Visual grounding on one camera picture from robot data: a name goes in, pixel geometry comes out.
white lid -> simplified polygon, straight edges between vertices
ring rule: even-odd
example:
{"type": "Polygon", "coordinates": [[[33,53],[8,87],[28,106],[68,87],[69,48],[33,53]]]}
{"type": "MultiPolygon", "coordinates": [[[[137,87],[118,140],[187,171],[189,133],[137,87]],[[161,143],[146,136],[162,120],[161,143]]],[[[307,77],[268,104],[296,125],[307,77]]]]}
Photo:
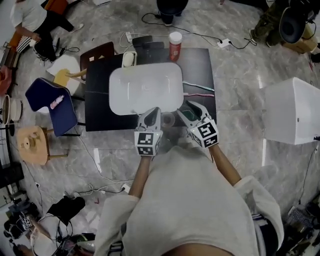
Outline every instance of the white lid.
{"type": "Polygon", "coordinates": [[[182,42],[182,34],[179,32],[172,32],[169,35],[169,41],[171,44],[178,45],[182,42]]]}

yellow cushion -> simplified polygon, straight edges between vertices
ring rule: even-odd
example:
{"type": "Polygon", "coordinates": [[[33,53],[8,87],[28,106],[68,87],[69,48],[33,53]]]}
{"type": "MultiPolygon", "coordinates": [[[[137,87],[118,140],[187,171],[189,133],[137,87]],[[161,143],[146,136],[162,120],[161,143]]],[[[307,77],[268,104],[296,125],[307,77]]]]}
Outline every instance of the yellow cushion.
{"type": "Polygon", "coordinates": [[[65,76],[67,73],[70,73],[70,71],[66,68],[59,70],[58,73],[56,73],[53,82],[66,87],[70,79],[69,77],[65,76]]]}

white tray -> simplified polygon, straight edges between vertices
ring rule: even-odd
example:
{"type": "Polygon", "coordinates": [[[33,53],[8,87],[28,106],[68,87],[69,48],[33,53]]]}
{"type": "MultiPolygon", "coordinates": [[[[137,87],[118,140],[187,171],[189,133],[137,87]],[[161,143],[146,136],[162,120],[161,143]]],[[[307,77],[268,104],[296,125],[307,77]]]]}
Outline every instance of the white tray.
{"type": "Polygon", "coordinates": [[[110,108],[119,116],[154,107],[176,111],[184,102],[182,82],[181,68],[171,62],[118,68],[109,79],[110,108]]]}

electrical outlet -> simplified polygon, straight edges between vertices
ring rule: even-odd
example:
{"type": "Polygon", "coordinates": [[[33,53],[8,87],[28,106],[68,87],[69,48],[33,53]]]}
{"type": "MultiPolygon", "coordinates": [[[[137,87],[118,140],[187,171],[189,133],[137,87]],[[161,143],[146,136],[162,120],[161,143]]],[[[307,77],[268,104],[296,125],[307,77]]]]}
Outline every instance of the electrical outlet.
{"type": "Polygon", "coordinates": [[[229,40],[228,38],[226,38],[226,39],[222,40],[222,43],[218,42],[218,46],[219,46],[220,48],[224,48],[224,47],[230,45],[229,42],[230,42],[230,40],[229,40]]]}
{"type": "Polygon", "coordinates": [[[132,44],[132,36],[130,32],[125,32],[125,37],[128,43],[132,44]]]}
{"type": "Polygon", "coordinates": [[[128,186],[127,184],[123,184],[122,187],[121,187],[121,189],[123,189],[123,188],[124,188],[124,191],[125,191],[125,192],[129,193],[131,187],[128,186]]]}

striped fabric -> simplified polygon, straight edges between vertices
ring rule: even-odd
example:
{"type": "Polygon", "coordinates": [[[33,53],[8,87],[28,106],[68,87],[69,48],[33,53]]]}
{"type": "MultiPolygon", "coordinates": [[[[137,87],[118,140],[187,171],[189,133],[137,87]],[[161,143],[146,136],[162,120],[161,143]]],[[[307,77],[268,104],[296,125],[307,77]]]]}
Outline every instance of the striped fabric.
{"type": "Polygon", "coordinates": [[[22,53],[26,48],[29,47],[30,41],[31,41],[30,37],[23,36],[18,44],[18,47],[16,48],[16,51],[18,53],[22,53]]]}

